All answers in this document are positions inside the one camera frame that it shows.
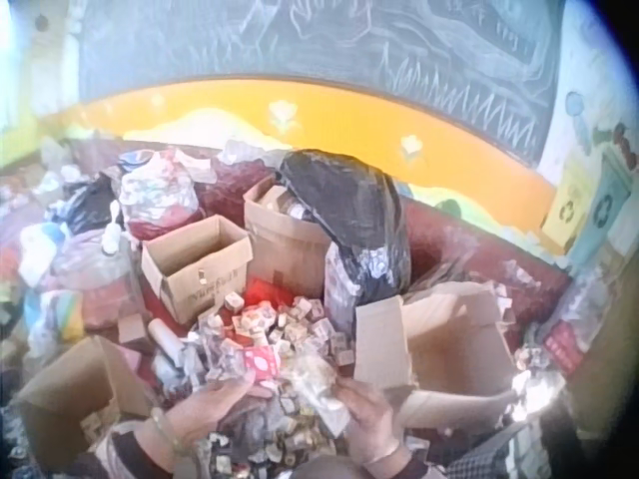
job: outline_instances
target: wrist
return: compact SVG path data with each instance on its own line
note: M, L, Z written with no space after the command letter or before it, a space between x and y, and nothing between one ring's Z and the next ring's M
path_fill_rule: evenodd
M198 431L202 429L202 423L192 424L191 414L188 411L184 411L181 406L182 404L178 404L167 411L165 415L180 443L188 448L196 440L201 439Z
M411 457L410 451L399 444L389 455L364 464L364 468L375 479L390 479L406 467Z

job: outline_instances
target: cardboard box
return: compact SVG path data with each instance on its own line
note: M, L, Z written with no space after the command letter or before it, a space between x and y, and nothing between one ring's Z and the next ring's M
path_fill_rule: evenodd
M249 275L284 287L294 295L319 298L323 294L324 257L330 239L320 225L260 205L274 184L274 177L266 178L244 195L245 225L254 252Z
M293 199L293 195L289 193L286 187L280 185L272 186L266 194L260 198L258 203L267 210L278 213L286 213L284 207Z
M31 379L18 394L31 450L45 471L62 471L89 447L80 425L108 408L115 422L148 417L143 384L117 346L88 337Z
M135 351L151 354L155 350L142 314L131 314L118 319L118 343Z
M488 286L442 283L407 303L395 296L360 306L356 315L354 377L388 391L398 428L492 427L515 400L517 370Z
M249 234L214 216L145 242L142 272L173 318L191 325L228 293L245 290L252 258Z

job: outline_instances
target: plastic bag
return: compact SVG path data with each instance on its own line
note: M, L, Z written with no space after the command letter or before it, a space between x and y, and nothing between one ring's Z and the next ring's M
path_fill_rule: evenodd
M196 194L208 217L223 215L244 227L244 193L272 173L268 165L279 165L284 152L265 152L244 142L229 140L213 159L218 176L214 185L196 183Z
M55 290L42 294L29 290L24 302L24 318L29 329L29 364L40 369L61 350L61 344L84 337L82 294Z
M118 252L106 255L103 233L86 232L69 239L42 280L41 287L49 291L65 289L81 294L86 329L111 327L119 317L145 310L127 240L122 237Z
M122 177L120 204L138 240L152 240L201 217L193 180L171 151L155 153Z
M411 300L418 292L428 291L442 282L483 282L484 278L468 270L467 263L477 252L478 242L463 229L446 227L439 263L415 281L403 296Z
M292 152L281 172L285 185L335 243L326 257L324 305L335 327L352 334L355 306L386 299L409 285L410 251L399 194L388 175L346 155ZM352 298L344 301L347 290Z
M600 267L579 273L561 297L537 338L567 376L581 364L619 294L614 277Z
M340 437L350 422L346 406L332 392L337 373L318 354L298 354L283 370L283 377L321 417L332 437Z
M90 183L73 184L71 198L58 210L56 223L66 223L73 235L99 230L111 221L109 205L115 199L111 180L100 174Z

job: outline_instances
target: yellow wall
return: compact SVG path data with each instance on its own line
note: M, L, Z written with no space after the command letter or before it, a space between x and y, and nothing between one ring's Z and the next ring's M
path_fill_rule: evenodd
M298 105L298 126L281 134L269 104ZM476 136L415 109L370 95L326 86L271 80L210 80L138 90L61 116L65 124L101 128L117 135L177 120L215 107L294 147L353 155L399 180L460 192L502 225L538 232L554 189ZM420 158L407 161L400 140L416 135Z

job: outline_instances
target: red label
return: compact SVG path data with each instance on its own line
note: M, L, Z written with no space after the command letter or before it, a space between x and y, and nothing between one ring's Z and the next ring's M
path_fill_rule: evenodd
M256 381L278 376L278 361L271 346L245 347L242 353L245 367L256 372Z

